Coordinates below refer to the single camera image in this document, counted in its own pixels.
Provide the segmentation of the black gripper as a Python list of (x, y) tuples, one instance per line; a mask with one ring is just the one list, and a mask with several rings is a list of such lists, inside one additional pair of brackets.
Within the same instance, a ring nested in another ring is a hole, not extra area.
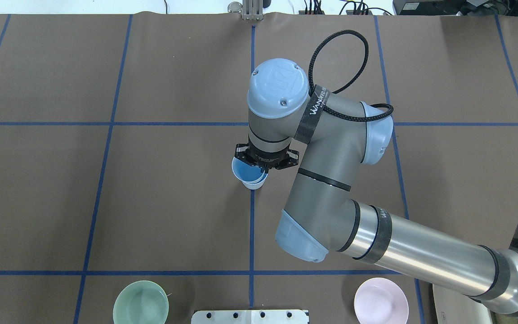
[(236, 144), (235, 158), (247, 166), (258, 167), (263, 173), (269, 170), (283, 170), (298, 166), (299, 152), (286, 148), (277, 152), (260, 150), (250, 141), (244, 144)]

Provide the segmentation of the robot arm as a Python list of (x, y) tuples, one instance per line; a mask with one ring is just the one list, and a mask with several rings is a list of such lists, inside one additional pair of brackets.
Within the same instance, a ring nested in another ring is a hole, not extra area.
[(247, 105), (236, 159), (265, 172), (298, 168), (276, 230), (282, 250), (315, 263), (343, 253), (518, 318), (518, 227), (509, 248), (493, 249), (351, 198), (358, 169), (391, 142), (394, 121), (382, 104), (343, 98), (273, 58), (251, 70)]

